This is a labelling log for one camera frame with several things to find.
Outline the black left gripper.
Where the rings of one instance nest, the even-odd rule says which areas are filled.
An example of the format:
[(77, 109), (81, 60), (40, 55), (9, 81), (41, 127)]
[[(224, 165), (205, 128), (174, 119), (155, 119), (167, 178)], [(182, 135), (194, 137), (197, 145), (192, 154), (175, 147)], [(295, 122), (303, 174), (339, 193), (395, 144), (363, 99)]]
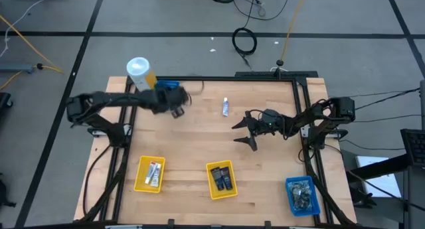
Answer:
[(192, 97), (184, 87), (159, 87), (154, 89), (156, 103), (151, 110), (154, 114), (171, 112), (173, 118), (183, 116), (183, 105), (191, 106)]

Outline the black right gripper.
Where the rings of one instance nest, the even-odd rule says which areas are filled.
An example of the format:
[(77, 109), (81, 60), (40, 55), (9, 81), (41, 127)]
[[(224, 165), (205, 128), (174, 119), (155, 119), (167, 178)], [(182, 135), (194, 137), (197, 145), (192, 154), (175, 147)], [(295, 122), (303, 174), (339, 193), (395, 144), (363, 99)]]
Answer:
[(257, 151), (256, 136), (275, 132), (283, 133), (284, 118), (275, 110), (249, 110), (245, 112), (245, 117), (232, 126), (232, 129), (247, 127), (250, 136), (234, 139), (235, 142), (248, 144), (253, 151)]

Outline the yellow plastic basket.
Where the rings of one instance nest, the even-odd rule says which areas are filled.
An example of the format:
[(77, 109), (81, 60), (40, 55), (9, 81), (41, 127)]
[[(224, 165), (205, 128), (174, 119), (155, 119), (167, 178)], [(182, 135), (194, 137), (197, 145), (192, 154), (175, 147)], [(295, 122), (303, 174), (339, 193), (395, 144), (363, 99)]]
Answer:
[[(152, 187), (151, 180), (147, 185), (145, 184), (145, 178), (148, 172), (149, 164), (151, 161), (156, 162), (157, 164), (161, 164), (161, 173), (159, 177), (159, 186)], [(165, 169), (165, 158), (164, 157), (153, 157), (153, 156), (141, 156), (139, 159), (139, 165), (137, 167), (137, 174), (134, 184), (134, 191), (137, 192), (151, 192), (151, 193), (159, 193), (161, 191), (161, 185), (163, 180), (163, 173)]]
[[(233, 185), (232, 190), (228, 191), (224, 187), (224, 190), (218, 191), (218, 189), (215, 185), (213, 176), (211, 175), (211, 172), (210, 172), (210, 170), (215, 168), (215, 167), (219, 167), (219, 168), (229, 167), (230, 176), (231, 176), (232, 185)], [(229, 197), (233, 197), (233, 196), (238, 195), (238, 189), (237, 189), (237, 186), (236, 186), (236, 178), (235, 178), (235, 175), (234, 175), (232, 162), (230, 160), (207, 163), (206, 168), (207, 168), (207, 177), (208, 177), (208, 182), (209, 182), (210, 196), (213, 200), (229, 198)]]

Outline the blue plastic basket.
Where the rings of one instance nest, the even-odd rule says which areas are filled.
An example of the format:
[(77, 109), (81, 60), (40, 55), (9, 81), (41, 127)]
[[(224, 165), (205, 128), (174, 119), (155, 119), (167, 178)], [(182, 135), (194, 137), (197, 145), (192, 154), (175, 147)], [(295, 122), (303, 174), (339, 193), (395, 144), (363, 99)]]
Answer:
[[(292, 181), (307, 181), (311, 188), (311, 203), (312, 203), (312, 209), (311, 210), (302, 210), (302, 211), (295, 211), (293, 202), (292, 202), (292, 194), (290, 192), (290, 188), (288, 186), (289, 182)], [(319, 215), (321, 213), (321, 209), (317, 200), (317, 195), (315, 191), (315, 185), (313, 183), (313, 180), (310, 176), (302, 176), (302, 177), (289, 177), (285, 181), (286, 184), (286, 192), (288, 194), (288, 201), (290, 205), (290, 209), (292, 214), (295, 217), (304, 217), (304, 216), (315, 216)]]
[(158, 80), (155, 88), (177, 88), (180, 86), (179, 81), (175, 80)]

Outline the white yellow wipes canister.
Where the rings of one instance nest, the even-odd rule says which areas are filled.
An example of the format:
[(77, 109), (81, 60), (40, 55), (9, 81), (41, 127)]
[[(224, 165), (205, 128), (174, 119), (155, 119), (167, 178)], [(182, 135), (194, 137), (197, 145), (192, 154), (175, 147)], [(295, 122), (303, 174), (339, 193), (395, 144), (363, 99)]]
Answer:
[(132, 58), (127, 63), (126, 70), (139, 91), (154, 89), (157, 78), (146, 58)]

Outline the black stand foot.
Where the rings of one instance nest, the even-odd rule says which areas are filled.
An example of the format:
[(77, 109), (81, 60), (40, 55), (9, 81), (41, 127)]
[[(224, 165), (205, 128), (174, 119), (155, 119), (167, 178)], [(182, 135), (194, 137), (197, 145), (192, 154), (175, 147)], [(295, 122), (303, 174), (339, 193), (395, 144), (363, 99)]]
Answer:
[(372, 193), (365, 194), (354, 187), (349, 187), (349, 190), (354, 207), (373, 209), (373, 207), (377, 205), (372, 199)]

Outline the dark grey desk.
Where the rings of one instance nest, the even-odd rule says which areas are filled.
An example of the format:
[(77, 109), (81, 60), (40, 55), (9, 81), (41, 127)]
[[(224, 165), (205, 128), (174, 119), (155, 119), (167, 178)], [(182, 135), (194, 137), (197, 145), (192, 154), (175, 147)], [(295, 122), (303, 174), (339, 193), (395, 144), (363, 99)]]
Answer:
[(366, 183), (367, 179), (374, 179), (402, 171), (404, 171), (404, 194), (401, 200), (404, 209), (403, 224), (407, 226), (407, 229), (414, 229), (414, 221), (419, 221), (419, 218), (415, 219), (414, 216), (418, 216), (419, 212), (425, 214), (425, 189), (419, 192), (418, 183), (415, 183), (415, 181), (422, 179), (425, 184), (425, 169), (414, 165), (409, 154), (406, 153), (353, 170), (347, 169), (346, 175), (349, 183), (357, 181)]

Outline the white board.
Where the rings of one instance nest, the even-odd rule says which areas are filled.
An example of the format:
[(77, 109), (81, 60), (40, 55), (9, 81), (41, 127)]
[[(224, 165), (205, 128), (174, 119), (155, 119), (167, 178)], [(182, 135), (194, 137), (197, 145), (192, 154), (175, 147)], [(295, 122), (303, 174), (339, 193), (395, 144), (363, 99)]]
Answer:
[[(369, 157), (369, 156), (356, 156), (355, 160), (358, 167), (364, 167), (373, 163), (378, 163), (387, 160), (387, 157)], [(367, 183), (361, 182), (363, 190), (369, 194), (372, 193), (373, 197), (390, 198), (390, 195), (381, 192), (380, 190), (372, 187), (369, 183), (374, 184), (378, 188), (389, 192), (390, 194), (401, 198), (400, 189), (394, 174), (384, 175), (373, 179), (367, 179)]]

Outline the black keyboard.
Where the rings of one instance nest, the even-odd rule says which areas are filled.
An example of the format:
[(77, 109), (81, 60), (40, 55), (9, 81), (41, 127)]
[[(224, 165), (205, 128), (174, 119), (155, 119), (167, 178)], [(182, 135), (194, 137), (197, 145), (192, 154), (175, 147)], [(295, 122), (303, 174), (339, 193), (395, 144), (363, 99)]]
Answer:
[(400, 133), (409, 163), (425, 168), (425, 130), (401, 129)]

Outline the grey floor base bar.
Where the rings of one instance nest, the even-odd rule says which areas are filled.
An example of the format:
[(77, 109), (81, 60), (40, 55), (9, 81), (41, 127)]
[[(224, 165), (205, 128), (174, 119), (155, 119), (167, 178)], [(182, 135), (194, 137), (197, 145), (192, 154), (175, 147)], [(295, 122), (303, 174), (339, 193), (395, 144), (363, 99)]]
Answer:
[(35, 67), (32, 64), (0, 63), (0, 72), (26, 72), (32, 74)]

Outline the black chair base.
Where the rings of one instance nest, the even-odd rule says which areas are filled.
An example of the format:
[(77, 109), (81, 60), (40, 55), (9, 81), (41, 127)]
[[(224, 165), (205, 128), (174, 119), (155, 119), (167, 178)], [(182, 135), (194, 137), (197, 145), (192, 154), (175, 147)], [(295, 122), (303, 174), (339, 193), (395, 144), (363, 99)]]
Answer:
[(13, 106), (10, 93), (0, 92), (0, 119), (6, 114), (6, 111)]

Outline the black floor object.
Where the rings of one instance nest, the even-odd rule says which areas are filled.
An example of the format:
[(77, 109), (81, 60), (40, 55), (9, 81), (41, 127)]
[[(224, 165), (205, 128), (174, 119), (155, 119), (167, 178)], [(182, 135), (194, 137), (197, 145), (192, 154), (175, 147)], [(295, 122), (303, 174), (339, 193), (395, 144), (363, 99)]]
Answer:
[(15, 208), (16, 203), (9, 201), (7, 198), (7, 187), (5, 183), (2, 181), (2, 178), (1, 178), (2, 175), (3, 174), (0, 173), (0, 207), (8, 206), (8, 207)]

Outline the grey post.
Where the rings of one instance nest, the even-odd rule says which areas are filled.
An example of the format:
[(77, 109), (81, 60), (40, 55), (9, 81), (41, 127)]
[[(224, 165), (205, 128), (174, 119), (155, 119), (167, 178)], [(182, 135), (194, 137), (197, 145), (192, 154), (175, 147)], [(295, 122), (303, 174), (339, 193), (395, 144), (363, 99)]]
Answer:
[(420, 105), (422, 115), (422, 127), (425, 128), (425, 79), (420, 81)]

